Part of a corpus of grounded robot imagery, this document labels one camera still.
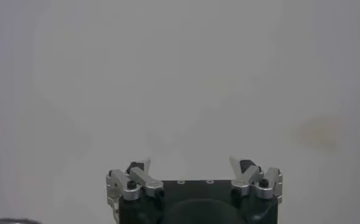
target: black circular object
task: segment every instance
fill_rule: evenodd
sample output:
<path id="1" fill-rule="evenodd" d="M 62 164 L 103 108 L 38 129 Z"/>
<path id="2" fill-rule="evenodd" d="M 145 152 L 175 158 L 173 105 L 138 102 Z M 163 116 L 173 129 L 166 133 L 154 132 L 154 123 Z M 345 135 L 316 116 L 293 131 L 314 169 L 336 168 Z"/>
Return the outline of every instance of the black circular object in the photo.
<path id="1" fill-rule="evenodd" d="M 160 224 L 247 224 L 230 204 L 212 199 L 185 200 L 168 208 Z"/>
<path id="2" fill-rule="evenodd" d="M 265 178 L 262 178 L 258 184 L 260 185 L 260 187 L 268 187 L 269 181 Z"/>
<path id="3" fill-rule="evenodd" d="M 137 182 L 134 180 L 131 180 L 127 182 L 127 189 L 135 189 L 137 187 Z"/>

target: black screw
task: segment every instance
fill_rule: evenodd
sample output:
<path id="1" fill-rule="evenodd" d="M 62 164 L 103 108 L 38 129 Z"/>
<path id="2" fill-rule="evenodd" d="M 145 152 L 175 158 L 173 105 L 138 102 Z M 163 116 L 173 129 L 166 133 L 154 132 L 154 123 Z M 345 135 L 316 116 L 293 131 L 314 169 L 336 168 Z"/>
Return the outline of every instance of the black screw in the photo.
<path id="1" fill-rule="evenodd" d="M 265 178 L 262 178 L 260 180 L 260 182 L 258 182 L 258 184 L 260 185 L 260 187 L 268 187 L 269 186 L 269 181 Z"/>
<path id="2" fill-rule="evenodd" d="M 135 182 L 134 180 L 130 180 L 129 182 L 127 182 L 127 189 L 132 190 L 137 188 L 137 182 Z"/>

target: bolt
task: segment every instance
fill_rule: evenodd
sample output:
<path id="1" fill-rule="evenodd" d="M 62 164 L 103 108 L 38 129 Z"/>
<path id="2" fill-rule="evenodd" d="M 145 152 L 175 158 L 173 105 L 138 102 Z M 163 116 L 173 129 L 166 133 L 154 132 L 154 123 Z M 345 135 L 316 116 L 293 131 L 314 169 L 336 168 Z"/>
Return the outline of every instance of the bolt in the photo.
<path id="1" fill-rule="evenodd" d="M 127 182 L 127 189 L 132 190 L 137 188 L 137 182 L 135 182 L 134 180 L 130 180 L 129 182 Z"/>
<path id="2" fill-rule="evenodd" d="M 258 184 L 260 185 L 260 187 L 268 187 L 269 186 L 269 181 L 265 178 L 262 178 L 260 180 L 260 182 L 258 182 Z"/>

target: white wall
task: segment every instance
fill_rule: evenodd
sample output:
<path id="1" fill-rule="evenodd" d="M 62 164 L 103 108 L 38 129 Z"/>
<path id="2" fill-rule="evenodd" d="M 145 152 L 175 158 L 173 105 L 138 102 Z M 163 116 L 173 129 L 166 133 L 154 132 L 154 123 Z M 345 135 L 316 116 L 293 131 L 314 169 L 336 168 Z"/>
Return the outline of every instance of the white wall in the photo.
<path id="1" fill-rule="evenodd" d="M 0 217 L 112 223 L 109 169 L 229 155 L 282 223 L 360 223 L 360 1 L 0 1 Z"/>

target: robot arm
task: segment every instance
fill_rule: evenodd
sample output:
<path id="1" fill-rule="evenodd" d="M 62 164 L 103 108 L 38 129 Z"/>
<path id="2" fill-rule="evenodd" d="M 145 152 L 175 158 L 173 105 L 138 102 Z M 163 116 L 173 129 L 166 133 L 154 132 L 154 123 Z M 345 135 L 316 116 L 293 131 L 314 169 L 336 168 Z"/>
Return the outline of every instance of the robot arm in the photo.
<path id="1" fill-rule="evenodd" d="M 170 180 L 149 176 L 150 160 L 106 176 L 107 202 L 118 224 L 276 224 L 283 175 L 230 157 L 234 180 Z"/>

